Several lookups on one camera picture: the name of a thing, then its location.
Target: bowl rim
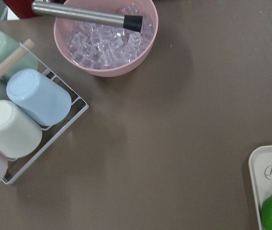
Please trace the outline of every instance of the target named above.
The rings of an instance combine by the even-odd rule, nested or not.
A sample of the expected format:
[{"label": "bowl rim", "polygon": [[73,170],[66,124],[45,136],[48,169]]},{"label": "bowl rim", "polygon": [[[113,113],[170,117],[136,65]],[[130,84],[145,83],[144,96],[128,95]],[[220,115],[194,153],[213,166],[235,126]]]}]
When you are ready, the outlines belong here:
[{"label": "bowl rim", "polygon": [[149,49],[151,49],[151,47],[153,46],[153,43],[155,41],[155,38],[156,38],[156,35],[157,35],[157,31],[158,31],[158,27],[159,27],[159,17],[158,17],[158,13],[157,13],[157,10],[156,10],[156,7],[155,7],[155,4],[152,0],[148,0],[152,6],[153,6],[153,10],[154,10],[154,14],[155,14],[155,17],[156,17],[156,25],[155,25],[155,30],[154,30],[154,34],[153,34],[153,37],[149,43],[149,45],[146,47],[146,49],[138,56],[136,57],[133,61],[131,61],[130,63],[126,63],[122,66],[118,66],[118,67],[115,67],[115,68],[111,68],[111,69],[90,69],[90,68],[87,68],[87,67],[83,67],[83,66],[80,66],[78,64],[76,64],[73,60],[71,60],[70,58],[67,57],[66,54],[64,54],[64,52],[62,51],[62,49],[59,47],[59,44],[58,44],[58,41],[57,41],[57,36],[55,36],[56,34],[56,28],[57,28],[57,24],[59,23],[58,20],[62,19],[62,18],[55,18],[55,22],[54,22],[54,27],[53,27],[53,35],[54,35],[54,40],[55,40],[55,43],[56,43],[56,46],[57,46],[57,49],[59,50],[59,52],[61,53],[61,55],[67,60],[69,61],[71,64],[73,64],[74,66],[80,68],[80,69],[83,69],[85,71],[89,71],[89,72],[97,72],[97,73],[107,73],[109,71],[116,71],[116,70],[119,70],[119,69],[122,69],[124,67],[127,67],[135,62],[137,62],[139,59],[141,59],[144,55],[146,55],[146,53],[148,52]]}]

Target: black muddler tip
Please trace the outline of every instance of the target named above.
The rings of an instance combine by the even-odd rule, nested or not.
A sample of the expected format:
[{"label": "black muddler tip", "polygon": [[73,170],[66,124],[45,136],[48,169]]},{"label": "black muddler tip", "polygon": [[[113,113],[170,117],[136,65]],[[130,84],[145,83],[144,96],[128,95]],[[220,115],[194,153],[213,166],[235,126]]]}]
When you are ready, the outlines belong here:
[{"label": "black muddler tip", "polygon": [[123,28],[140,32],[141,26],[142,26],[142,16],[125,15]]}]

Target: metal muddler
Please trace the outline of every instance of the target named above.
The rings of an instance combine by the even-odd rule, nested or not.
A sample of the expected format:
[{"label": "metal muddler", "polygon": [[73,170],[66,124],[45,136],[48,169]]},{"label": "metal muddler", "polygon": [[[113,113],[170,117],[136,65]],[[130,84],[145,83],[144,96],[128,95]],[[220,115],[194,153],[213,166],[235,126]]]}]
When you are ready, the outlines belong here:
[{"label": "metal muddler", "polygon": [[84,8],[66,6],[59,3],[34,1],[32,3],[32,10],[34,13],[40,15],[49,15],[87,21],[91,23],[112,25],[137,32],[141,31],[142,26],[142,16],[120,15],[102,11],[93,11]]}]

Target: bowl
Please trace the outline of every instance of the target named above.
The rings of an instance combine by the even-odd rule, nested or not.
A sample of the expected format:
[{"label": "bowl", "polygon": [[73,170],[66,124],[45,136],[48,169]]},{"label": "bowl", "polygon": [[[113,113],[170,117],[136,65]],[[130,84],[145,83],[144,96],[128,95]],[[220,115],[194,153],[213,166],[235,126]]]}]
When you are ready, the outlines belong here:
[{"label": "bowl", "polygon": [[123,75],[135,69],[148,56],[153,46],[153,43],[157,34],[157,30],[158,30],[158,23],[159,23],[158,14],[152,0],[137,0],[137,1],[135,0],[116,0],[116,1],[114,0],[112,1],[66,0],[64,4],[68,6],[81,7],[81,8],[90,9],[90,10],[114,13],[118,11],[118,9],[123,8],[127,5],[130,5],[132,3],[135,3],[137,8],[139,9],[139,12],[143,12],[147,18],[150,18],[153,21],[153,32],[154,32],[153,38],[151,42],[149,43],[148,47],[133,61],[125,65],[112,68],[112,69],[90,69],[90,68],[86,68],[76,64],[70,59],[70,55],[68,54],[68,48],[67,48],[67,45],[65,44],[65,36],[67,33],[72,31],[74,20],[66,19],[66,18],[55,19],[54,39],[55,39],[56,46],[59,49],[59,52],[64,56],[64,58],[67,61],[69,61],[74,66],[92,75],[96,75],[100,77],[115,77],[115,76]]}]

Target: gray table surface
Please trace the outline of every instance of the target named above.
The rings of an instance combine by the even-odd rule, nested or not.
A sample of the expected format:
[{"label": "gray table surface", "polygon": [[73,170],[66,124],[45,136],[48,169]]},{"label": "gray table surface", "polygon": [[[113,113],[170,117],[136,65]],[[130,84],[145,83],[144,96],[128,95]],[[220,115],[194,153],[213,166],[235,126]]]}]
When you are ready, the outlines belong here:
[{"label": "gray table surface", "polygon": [[0,22],[90,105],[0,184],[0,229],[258,228],[248,158],[272,145],[272,1],[154,3],[149,56],[115,78],[67,62],[53,18]]}]

